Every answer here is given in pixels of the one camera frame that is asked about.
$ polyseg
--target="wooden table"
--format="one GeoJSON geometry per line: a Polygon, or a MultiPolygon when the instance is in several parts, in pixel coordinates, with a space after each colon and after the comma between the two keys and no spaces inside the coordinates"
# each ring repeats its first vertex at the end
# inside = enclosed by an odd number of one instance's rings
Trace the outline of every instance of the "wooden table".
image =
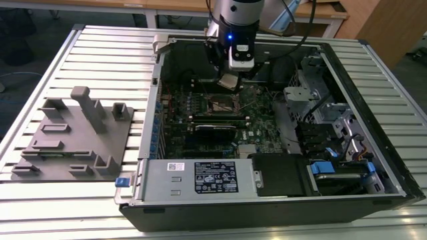
{"type": "MultiPolygon", "coordinates": [[[[151,29],[156,29],[159,26],[159,15],[208,17],[204,0],[0,0],[0,6],[61,11],[144,14],[147,26],[151,29]]],[[[308,22],[311,9],[311,3],[304,3],[299,6],[295,14],[296,22],[308,22]]],[[[328,3],[317,4],[313,23],[327,25],[323,33],[324,38],[335,37],[343,20],[347,18],[348,14],[335,11],[328,3]]]]}

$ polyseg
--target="gray plastic base plate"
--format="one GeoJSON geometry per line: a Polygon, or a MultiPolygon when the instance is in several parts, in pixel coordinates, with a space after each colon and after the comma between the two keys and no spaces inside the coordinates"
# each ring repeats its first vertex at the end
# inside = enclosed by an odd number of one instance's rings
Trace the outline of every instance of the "gray plastic base plate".
{"type": "Polygon", "coordinates": [[[104,107],[105,115],[101,122],[107,131],[100,134],[96,134],[80,106],[68,106],[66,109],[57,111],[62,119],[44,117],[25,149],[33,151],[38,148],[40,151],[49,153],[36,154],[30,160],[28,160],[30,157],[25,157],[26,160],[21,158],[14,166],[17,174],[12,174],[12,180],[32,182],[113,181],[120,174],[133,108],[127,108],[129,119],[115,121],[112,107],[104,107]],[[56,127],[57,124],[66,124],[68,127],[61,129],[56,127]],[[89,154],[76,157],[73,155],[76,151],[85,151],[89,154]],[[36,167],[37,171],[18,172],[20,169],[25,171],[29,166],[36,167]]]}

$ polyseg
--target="barcode label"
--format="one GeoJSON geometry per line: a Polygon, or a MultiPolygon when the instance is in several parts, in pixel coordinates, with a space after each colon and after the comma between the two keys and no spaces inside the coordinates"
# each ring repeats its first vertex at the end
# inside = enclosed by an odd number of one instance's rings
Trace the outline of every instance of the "barcode label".
{"type": "Polygon", "coordinates": [[[184,171],[185,163],[183,162],[168,162],[167,170],[168,171],[184,171]]]}

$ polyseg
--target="gray vertical post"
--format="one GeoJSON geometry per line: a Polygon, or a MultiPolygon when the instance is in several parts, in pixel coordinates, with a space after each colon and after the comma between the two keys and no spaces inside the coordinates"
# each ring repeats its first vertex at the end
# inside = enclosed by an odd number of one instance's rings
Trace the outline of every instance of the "gray vertical post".
{"type": "Polygon", "coordinates": [[[70,91],[70,98],[78,102],[81,112],[90,123],[95,132],[101,134],[107,132],[107,128],[89,98],[89,92],[90,90],[86,86],[74,86],[70,91]]]}
{"type": "Polygon", "coordinates": [[[50,120],[62,119],[60,110],[65,109],[68,108],[60,98],[48,98],[41,106],[41,111],[50,120]]]}
{"type": "Polygon", "coordinates": [[[95,109],[97,111],[97,114],[100,116],[101,119],[105,118],[105,110],[104,110],[104,107],[101,105],[101,101],[100,100],[92,100],[92,102],[95,102],[93,106],[95,106],[95,109]]]}

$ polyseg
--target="table leg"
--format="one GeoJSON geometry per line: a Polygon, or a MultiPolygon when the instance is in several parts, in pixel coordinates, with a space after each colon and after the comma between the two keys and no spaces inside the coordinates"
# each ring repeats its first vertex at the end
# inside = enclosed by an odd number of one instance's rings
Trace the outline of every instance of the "table leg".
{"type": "Polygon", "coordinates": [[[147,26],[149,29],[157,28],[157,11],[155,9],[145,9],[144,15],[147,19],[147,26]]]}
{"type": "Polygon", "coordinates": [[[335,35],[340,29],[340,26],[343,24],[343,19],[332,19],[329,25],[327,25],[327,28],[324,30],[324,33],[323,33],[323,38],[335,38],[335,35]]]}

